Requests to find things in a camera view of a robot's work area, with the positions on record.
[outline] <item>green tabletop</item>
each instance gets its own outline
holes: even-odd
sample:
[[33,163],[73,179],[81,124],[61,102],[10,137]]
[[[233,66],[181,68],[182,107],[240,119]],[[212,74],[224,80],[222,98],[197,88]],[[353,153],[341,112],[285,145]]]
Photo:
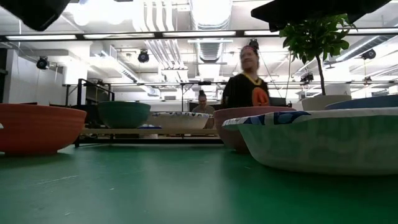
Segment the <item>green tabletop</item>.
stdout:
[[69,147],[0,156],[0,223],[398,223],[398,177],[264,167],[223,147]]

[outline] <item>wooden shelf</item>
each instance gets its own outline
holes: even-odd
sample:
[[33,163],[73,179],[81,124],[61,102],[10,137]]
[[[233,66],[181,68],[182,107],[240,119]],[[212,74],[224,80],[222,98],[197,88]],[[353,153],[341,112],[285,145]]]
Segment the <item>wooden shelf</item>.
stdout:
[[84,129],[80,134],[217,134],[215,129]]

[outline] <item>potted plant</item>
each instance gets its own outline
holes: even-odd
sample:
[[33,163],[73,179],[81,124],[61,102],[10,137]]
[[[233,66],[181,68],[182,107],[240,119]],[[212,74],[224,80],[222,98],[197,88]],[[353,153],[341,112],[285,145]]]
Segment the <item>potted plant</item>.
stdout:
[[[293,55],[293,60],[300,59],[304,64],[316,59],[318,62],[319,76],[321,80],[322,95],[326,95],[325,78],[322,71],[321,55],[323,60],[328,58],[328,55],[337,56],[341,50],[346,50],[349,43],[344,39],[350,29],[355,28],[355,25],[350,23],[346,14],[337,16],[327,16],[321,19],[308,19],[300,23],[288,23],[284,29],[279,32],[280,37],[286,37],[283,46],[289,47]],[[337,101],[350,100],[350,96],[329,97],[330,100],[316,99],[319,110],[322,110],[326,105],[319,105],[319,102],[335,103]]]

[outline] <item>pink bowl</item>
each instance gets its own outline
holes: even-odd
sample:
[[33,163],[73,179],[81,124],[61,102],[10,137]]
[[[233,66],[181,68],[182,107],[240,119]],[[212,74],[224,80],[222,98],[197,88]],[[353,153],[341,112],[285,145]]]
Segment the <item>pink bowl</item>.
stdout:
[[271,112],[280,111],[295,111],[292,108],[277,107],[277,106],[254,106],[246,108],[231,108],[225,110],[218,110],[214,113],[216,129],[226,146],[234,148],[237,152],[248,153],[249,149],[244,142],[239,131],[228,131],[222,128],[224,121],[233,118],[242,118],[247,116],[261,115]]

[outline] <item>tree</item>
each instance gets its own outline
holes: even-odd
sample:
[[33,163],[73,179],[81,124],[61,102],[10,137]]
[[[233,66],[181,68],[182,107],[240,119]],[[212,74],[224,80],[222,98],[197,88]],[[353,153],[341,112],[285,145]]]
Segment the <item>tree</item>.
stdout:
[[349,22],[346,14],[342,14],[309,19],[298,24],[288,23],[279,36],[286,37],[283,47],[289,47],[293,60],[298,58],[304,64],[314,58],[317,60],[322,95],[326,95],[320,56],[323,54],[323,60],[326,60],[328,54],[337,56],[341,50],[348,49],[349,43],[343,39],[352,28],[356,29],[355,25]]

